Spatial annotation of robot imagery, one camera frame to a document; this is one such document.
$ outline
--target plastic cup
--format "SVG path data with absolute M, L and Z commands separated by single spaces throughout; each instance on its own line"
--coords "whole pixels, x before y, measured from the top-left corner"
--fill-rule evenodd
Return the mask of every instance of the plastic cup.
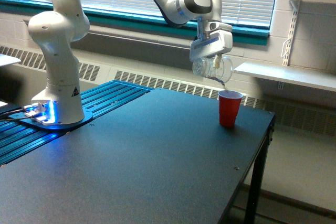
M 227 128 L 235 126 L 243 95 L 232 90 L 222 90 L 219 95 L 219 123 Z

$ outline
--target table surface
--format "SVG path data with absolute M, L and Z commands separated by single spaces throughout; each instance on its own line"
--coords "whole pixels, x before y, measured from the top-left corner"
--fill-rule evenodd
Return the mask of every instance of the table surface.
M 0 67 L 21 62 L 15 57 L 0 54 Z
M 273 118 L 228 130 L 218 101 L 154 90 L 1 168 L 0 223 L 218 223 Z

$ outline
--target blue aluminum rail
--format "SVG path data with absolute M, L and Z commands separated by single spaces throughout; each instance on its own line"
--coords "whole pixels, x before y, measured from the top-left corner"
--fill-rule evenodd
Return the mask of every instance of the blue aluminum rail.
M 81 94 L 82 105 L 96 119 L 153 89 L 123 81 L 111 81 Z M 66 132 L 50 132 L 21 124 L 0 122 L 0 166 L 63 136 Z

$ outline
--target table leg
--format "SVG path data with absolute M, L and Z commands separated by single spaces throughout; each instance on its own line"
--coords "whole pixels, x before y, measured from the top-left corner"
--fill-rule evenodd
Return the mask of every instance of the table leg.
M 262 176 L 264 174 L 268 145 L 271 130 L 269 130 L 261 150 L 254 162 L 250 191 L 248 195 L 244 224 L 253 224 L 257 212 L 258 199 L 261 190 Z

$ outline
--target blue led light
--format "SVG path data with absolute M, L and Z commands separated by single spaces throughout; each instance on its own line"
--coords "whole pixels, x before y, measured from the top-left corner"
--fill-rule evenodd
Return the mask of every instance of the blue led light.
M 50 115 L 50 119 L 49 122 L 50 123 L 54 123 L 55 122 L 55 108 L 54 108 L 54 103 L 52 101 L 49 102 L 48 104 L 49 106 L 49 115 Z

